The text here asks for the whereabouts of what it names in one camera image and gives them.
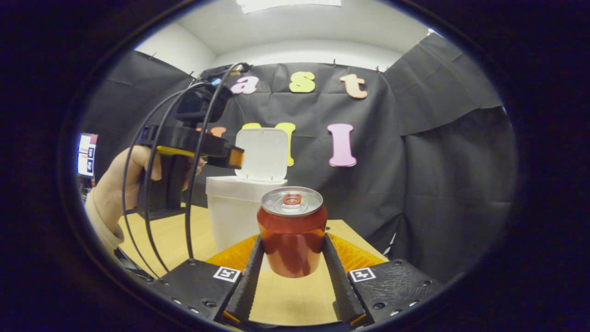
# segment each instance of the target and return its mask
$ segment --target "sleeve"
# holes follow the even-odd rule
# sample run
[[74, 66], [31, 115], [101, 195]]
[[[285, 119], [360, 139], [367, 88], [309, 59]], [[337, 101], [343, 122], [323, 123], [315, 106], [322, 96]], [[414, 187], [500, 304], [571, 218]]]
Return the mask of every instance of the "sleeve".
[[123, 230], [119, 225], [116, 226], [114, 233], [107, 228], [96, 209], [93, 191], [94, 190], [91, 190], [88, 193], [84, 209], [86, 210], [90, 224], [92, 224], [92, 227], [103, 246], [109, 251], [109, 253], [113, 253], [113, 251], [124, 241]]

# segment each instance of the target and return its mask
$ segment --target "white ceiling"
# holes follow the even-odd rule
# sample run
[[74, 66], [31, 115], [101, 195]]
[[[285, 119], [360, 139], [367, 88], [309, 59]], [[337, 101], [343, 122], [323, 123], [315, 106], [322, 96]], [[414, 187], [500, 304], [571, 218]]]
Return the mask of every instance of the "white ceiling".
[[342, 0], [342, 7], [301, 5], [244, 14], [235, 0], [199, 6], [178, 23], [216, 55], [289, 40], [339, 40], [406, 53], [428, 28], [377, 0]]

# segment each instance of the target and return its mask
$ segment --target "white wall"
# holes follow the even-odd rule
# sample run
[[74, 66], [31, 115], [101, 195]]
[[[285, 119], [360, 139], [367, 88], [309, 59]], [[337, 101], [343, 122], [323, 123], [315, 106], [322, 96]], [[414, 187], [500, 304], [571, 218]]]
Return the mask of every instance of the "white wall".
[[211, 68], [216, 55], [193, 34], [174, 23], [153, 34], [136, 51], [152, 55], [174, 67], [190, 73], [194, 77], [203, 70]]
[[218, 56], [211, 67], [240, 61], [249, 64], [273, 64], [292, 62], [332, 63], [375, 69], [381, 71], [402, 56], [385, 48], [336, 40], [294, 40], [264, 44]]

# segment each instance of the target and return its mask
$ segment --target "screen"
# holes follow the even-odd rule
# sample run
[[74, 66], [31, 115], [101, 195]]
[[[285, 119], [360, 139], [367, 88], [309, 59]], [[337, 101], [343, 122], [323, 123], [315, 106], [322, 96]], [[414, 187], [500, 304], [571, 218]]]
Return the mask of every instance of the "screen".
[[94, 153], [96, 141], [99, 136], [95, 134], [80, 134], [78, 145], [78, 174], [88, 177], [94, 176]]

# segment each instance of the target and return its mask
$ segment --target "black cable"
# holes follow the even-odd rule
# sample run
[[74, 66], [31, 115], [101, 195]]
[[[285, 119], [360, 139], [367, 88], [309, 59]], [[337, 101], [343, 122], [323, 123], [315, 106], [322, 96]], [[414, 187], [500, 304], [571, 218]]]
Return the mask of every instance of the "black cable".
[[186, 212], [185, 212], [185, 233], [186, 233], [186, 246], [188, 248], [188, 256], [189, 259], [195, 259], [194, 254], [192, 253], [192, 241], [191, 241], [191, 206], [192, 206], [192, 189], [195, 184], [195, 177], [196, 177], [196, 168], [199, 164], [199, 156], [201, 154], [201, 146], [203, 145], [203, 141], [205, 138], [205, 132], [207, 131], [207, 125], [209, 124], [209, 118], [211, 117], [211, 110], [215, 105], [215, 101], [217, 101], [217, 96], [221, 93], [221, 89], [223, 89], [225, 82], [229, 78], [231, 71], [240, 65], [247, 65], [244, 62], [238, 62], [233, 64], [227, 72], [223, 75], [223, 78], [219, 82], [219, 85], [215, 89], [215, 93], [213, 97], [211, 97], [211, 102], [209, 103], [209, 108], [207, 108], [207, 113], [205, 114], [205, 119], [203, 120], [203, 126], [201, 127], [201, 134], [199, 135], [199, 141], [196, 145], [195, 150], [195, 160], [191, 167], [191, 172], [188, 175], [188, 197], [186, 199]]
[[122, 200], [123, 200], [123, 217], [125, 218], [125, 225], [127, 226], [127, 231], [129, 232], [129, 237], [131, 238], [131, 242], [133, 243], [133, 246], [135, 247], [135, 250], [137, 251], [137, 253], [139, 254], [139, 257], [142, 259], [143, 263], [145, 263], [145, 265], [147, 266], [147, 268], [152, 271], [152, 273], [154, 274], [154, 276], [156, 276], [156, 278], [160, 278], [156, 272], [154, 272], [154, 270], [149, 266], [148, 262], [146, 262], [145, 258], [143, 258], [143, 255], [141, 253], [141, 251], [139, 251], [139, 248], [137, 247], [137, 243], [135, 243], [135, 239], [133, 238], [133, 233], [131, 232], [131, 227], [129, 227], [129, 220], [127, 219], [127, 209], [125, 207], [125, 183], [127, 181], [127, 168], [129, 167], [129, 161], [131, 160], [131, 151], [133, 149], [133, 146], [135, 146], [135, 142], [137, 142], [137, 140], [139, 139], [139, 135], [141, 135], [143, 128], [145, 128], [146, 124], [148, 124], [149, 119], [154, 115], [154, 113], [156, 113], [156, 111], [162, 107], [162, 105], [164, 105], [167, 101], [169, 101], [170, 99], [174, 98], [175, 96], [181, 94], [182, 91], [176, 92], [170, 96], [168, 96], [166, 99], [164, 99], [163, 101], [161, 101], [159, 104], [156, 105], [156, 107], [154, 107], [146, 116], [146, 118], [144, 119], [143, 123], [141, 124], [141, 126], [139, 127], [138, 132], [135, 134], [135, 137], [133, 138], [133, 141], [131, 142], [131, 146], [129, 147], [129, 152], [127, 153], [127, 159], [125, 161], [125, 168], [123, 169], [123, 190], [122, 190]]
[[152, 250], [153, 250], [154, 254], [156, 254], [156, 258], [158, 259], [160, 264], [162, 264], [166, 273], [168, 273], [170, 271], [168, 270], [168, 267], [166, 267], [166, 264], [164, 264], [164, 261], [162, 260], [162, 257], [160, 257], [160, 253], [158, 252], [158, 249], [156, 248], [156, 243], [154, 242], [153, 236], [152, 236], [152, 227], [149, 223], [150, 220], [149, 220], [149, 196], [148, 196], [148, 194], [149, 194], [149, 187], [151, 185], [151, 176], [150, 175], [152, 173], [153, 161], [156, 158], [156, 147], [158, 146], [158, 140], [160, 139], [160, 135], [162, 133], [162, 128], [164, 127], [164, 123], [166, 123], [166, 120], [168, 120], [168, 117], [170, 116], [170, 114], [172, 114], [172, 109], [185, 94], [194, 90], [197, 87], [204, 86], [204, 85], [211, 85], [211, 84], [205, 83], [205, 82], [199, 82], [199, 83], [193, 84], [192, 86], [189, 86], [185, 90], [181, 91], [181, 93], [176, 97], [176, 99], [174, 99], [174, 101], [170, 104], [170, 106], [168, 107], [168, 109], [166, 110], [164, 115], [162, 116], [162, 120], [160, 120], [160, 124], [158, 126], [158, 129], [156, 130], [156, 135], [154, 137], [153, 144], [152, 144], [152, 150], [149, 155], [149, 161], [147, 162], [146, 177], [144, 179], [144, 186], [143, 186], [144, 193], [145, 193], [145, 195], [144, 195], [145, 196], [145, 207], [146, 207], [145, 222], [146, 222], [147, 238], [149, 239], [149, 243], [152, 245]]

